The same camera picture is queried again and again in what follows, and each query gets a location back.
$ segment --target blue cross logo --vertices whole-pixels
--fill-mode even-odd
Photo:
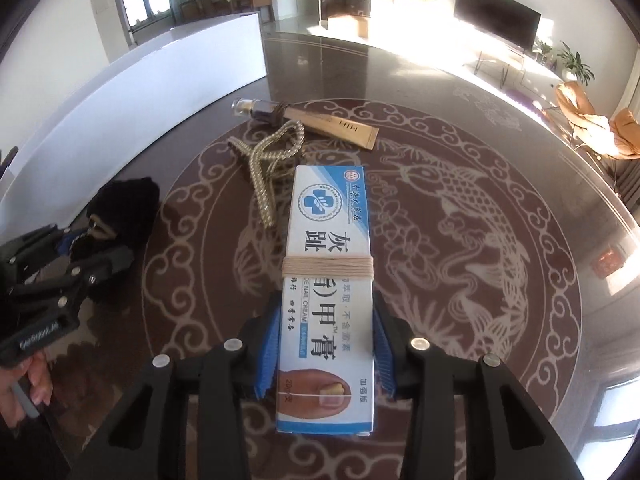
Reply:
[[[327,207],[334,206],[334,197],[327,196],[324,189],[315,189],[311,195],[305,196],[305,207],[311,208],[311,214],[324,214]]]

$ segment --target black fuzzy object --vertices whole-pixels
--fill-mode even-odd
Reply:
[[[73,243],[72,261],[82,260],[116,245],[135,251],[149,238],[158,212],[160,189],[150,177],[114,180],[100,188],[86,208],[86,216],[96,215],[116,233],[114,240],[91,236]]]

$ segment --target circular logo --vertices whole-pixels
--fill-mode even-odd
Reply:
[[[313,184],[306,187],[298,197],[300,212],[316,222],[335,217],[342,209],[342,196],[334,186]]]
[[[360,178],[360,174],[356,170],[347,170],[344,172],[344,177],[349,182],[355,182]]]

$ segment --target plant pot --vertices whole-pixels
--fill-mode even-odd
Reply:
[[[568,68],[562,69],[562,81],[578,81],[577,76],[571,72]]]

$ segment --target white box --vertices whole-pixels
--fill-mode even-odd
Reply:
[[[287,256],[369,256],[364,170],[299,166]],[[373,429],[372,281],[287,276],[276,428],[355,434]]]

